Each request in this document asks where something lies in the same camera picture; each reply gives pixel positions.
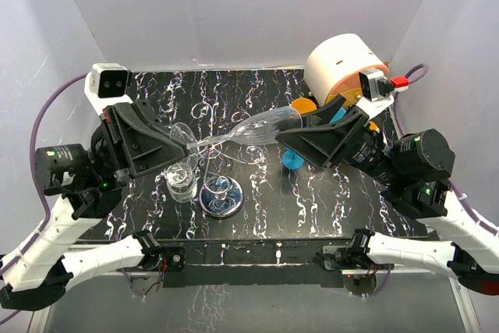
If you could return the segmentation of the blue wine glass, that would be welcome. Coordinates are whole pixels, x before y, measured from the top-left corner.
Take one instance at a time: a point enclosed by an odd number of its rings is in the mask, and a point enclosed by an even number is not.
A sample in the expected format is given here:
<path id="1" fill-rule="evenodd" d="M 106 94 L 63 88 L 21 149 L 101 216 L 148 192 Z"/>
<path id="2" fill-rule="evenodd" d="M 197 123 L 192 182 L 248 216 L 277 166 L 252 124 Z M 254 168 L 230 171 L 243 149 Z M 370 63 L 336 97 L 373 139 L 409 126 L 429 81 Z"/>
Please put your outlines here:
<path id="1" fill-rule="evenodd" d="M 330 119 L 329 123 L 337 122 L 345 115 L 345 113 L 346 110 L 344 108 L 339 108 L 338 111 L 335 113 L 335 115 Z"/>
<path id="2" fill-rule="evenodd" d="M 282 155 L 281 162 L 287 169 L 297 170 L 304 165 L 305 160 L 293 150 L 286 148 Z"/>

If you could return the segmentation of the yellow wine glass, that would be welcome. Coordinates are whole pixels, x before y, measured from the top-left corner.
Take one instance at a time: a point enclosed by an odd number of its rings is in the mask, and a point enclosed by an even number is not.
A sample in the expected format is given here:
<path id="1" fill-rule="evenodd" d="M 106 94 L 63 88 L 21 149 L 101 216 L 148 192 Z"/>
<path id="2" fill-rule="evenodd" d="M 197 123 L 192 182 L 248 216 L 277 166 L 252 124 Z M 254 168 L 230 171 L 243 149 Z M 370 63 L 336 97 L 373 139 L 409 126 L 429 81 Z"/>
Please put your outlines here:
<path id="1" fill-rule="evenodd" d="M 380 128 L 375 122 L 370 121 L 368 127 L 369 127 L 369 130 L 371 130 L 375 133 L 380 133 Z"/>
<path id="2" fill-rule="evenodd" d="M 317 105 L 314 101 L 306 97 L 300 97 L 295 99 L 291 106 L 300 114 L 304 115 L 317 110 Z"/>

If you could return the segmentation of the clear ribbed wine glass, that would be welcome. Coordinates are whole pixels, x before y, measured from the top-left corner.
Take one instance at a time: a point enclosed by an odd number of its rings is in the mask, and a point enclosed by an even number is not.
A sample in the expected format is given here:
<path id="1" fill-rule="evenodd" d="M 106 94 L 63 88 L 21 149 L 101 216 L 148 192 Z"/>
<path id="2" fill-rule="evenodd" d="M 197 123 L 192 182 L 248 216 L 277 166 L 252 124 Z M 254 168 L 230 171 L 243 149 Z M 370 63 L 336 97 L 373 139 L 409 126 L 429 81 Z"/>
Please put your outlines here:
<path id="1" fill-rule="evenodd" d="M 180 141 L 187 146 L 188 156 L 177 162 L 183 172 L 193 172 L 199 161 L 199 153 L 204 147 L 218 145 L 227 141 L 250 146 L 277 143 L 277 135 L 288 129 L 300 129 L 303 125 L 299 112 L 285 106 L 274 108 L 250 116 L 236 124 L 228 133 L 209 136 L 198 140 L 185 123 L 176 123 L 170 129 L 172 140 Z"/>

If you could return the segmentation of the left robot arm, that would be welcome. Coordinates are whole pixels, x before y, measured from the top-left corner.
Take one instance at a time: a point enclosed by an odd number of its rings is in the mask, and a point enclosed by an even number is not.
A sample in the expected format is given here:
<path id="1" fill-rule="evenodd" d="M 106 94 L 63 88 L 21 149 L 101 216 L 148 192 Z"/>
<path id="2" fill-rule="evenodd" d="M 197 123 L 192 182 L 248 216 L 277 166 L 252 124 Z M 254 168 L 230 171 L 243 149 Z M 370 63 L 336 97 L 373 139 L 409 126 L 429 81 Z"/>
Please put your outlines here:
<path id="1" fill-rule="evenodd" d="M 42 310 L 86 280 L 129 267 L 181 271 L 184 250 L 162 246 L 147 230 L 83 252 L 71 246 L 119 205 L 129 180 L 186 155 L 186 145 L 169 134 L 148 101 L 106 107 L 89 148 L 74 143 L 37 149 L 36 183 L 56 201 L 48 218 L 2 258 L 2 307 Z"/>

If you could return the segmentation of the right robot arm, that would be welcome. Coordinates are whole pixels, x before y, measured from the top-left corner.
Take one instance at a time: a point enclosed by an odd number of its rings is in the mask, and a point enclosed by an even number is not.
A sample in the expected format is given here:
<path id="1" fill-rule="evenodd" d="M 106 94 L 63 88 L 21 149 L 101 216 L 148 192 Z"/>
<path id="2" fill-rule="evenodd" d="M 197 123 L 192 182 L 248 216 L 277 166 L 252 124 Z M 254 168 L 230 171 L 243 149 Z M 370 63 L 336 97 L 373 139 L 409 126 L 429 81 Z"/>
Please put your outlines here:
<path id="1" fill-rule="evenodd" d="M 321 252 L 321 260 L 337 269 L 402 264 L 497 295 L 498 230 L 458 198 L 450 182 L 455 153 L 443 135 L 428 129 L 387 144 L 370 128 L 371 119 L 393 101 L 363 98 L 333 120 L 344 103 L 337 97 L 305 114 L 304 127 L 278 133 L 277 141 L 318 168 L 346 162 L 359 169 L 384 187 L 382 197 L 398 213 L 433 228 L 438 240 L 394 238 L 361 228 L 347 247 Z"/>

